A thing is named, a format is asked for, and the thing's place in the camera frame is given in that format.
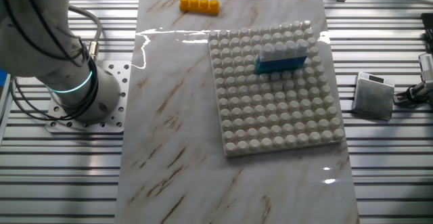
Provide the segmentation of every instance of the yellow lego brick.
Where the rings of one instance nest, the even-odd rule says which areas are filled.
[[[181,11],[202,12],[206,14],[219,14],[218,0],[181,0],[179,4]]]

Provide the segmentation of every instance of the metal slotted table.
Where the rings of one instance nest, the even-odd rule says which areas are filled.
[[[360,71],[395,80],[396,91],[420,82],[419,15],[431,12],[433,0],[323,1],[361,223],[433,223],[431,109],[395,108],[388,123],[350,113]],[[138,0],[71,4],[101,19],[101,60],[131,60]],[[86,39],[95,32],[76,14],[70,26]],[[21,83],[36,106],[48,108],[46,88]],[[13,105],[0,147],[0,223],[113,223],[121,147],[122,135],[51,135]]]

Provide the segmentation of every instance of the gray device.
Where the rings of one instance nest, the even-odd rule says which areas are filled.
[[[371,117],[390,120],[394,105],[395,82],[360,72],[355,89],[353,110]]]

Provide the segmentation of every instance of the marble surface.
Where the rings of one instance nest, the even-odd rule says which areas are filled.
[[[218,16],[139,2],[116,223],[358,223],[346,142],[230,159],[221,143],[207,32],[309,19],[320,33],[323,1],[219,1]]]

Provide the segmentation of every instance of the white lego baseplate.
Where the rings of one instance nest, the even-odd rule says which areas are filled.
[[[256,74],[262,45],[306,37],[310,48],[303,69]],[[345,138],[309,22],[210,31],[208,39],[226,156],[328,145]]]

